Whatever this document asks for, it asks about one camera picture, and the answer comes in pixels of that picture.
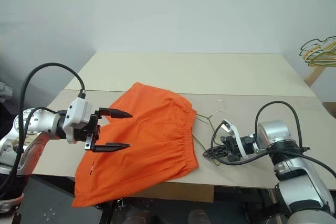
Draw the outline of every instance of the floor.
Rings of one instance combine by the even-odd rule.
[[[71,208],[73,198],[31,178],[25,189],[25,199],[18,212],[22,214],[21,224],[86,224],[99,223],[101,211],[95,207]],[[114,215],[114,223],[122,224],[123,216],[134,210],[149,210],[170,224],[186,224],[191,210],[203,209],[212,224],[247,223],[241,203],[215,202],[213,204],[192,201],[137,199],[132,206]]]

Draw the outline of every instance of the orange shorts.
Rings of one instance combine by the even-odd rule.
[[[198,167],[191,131],[196,111],[184,97],[135,83],[111,108],[133,118],[109,118],[97,144],[132,146],[113,153],[85,153],[76,171],[73,207],[130,196]]]

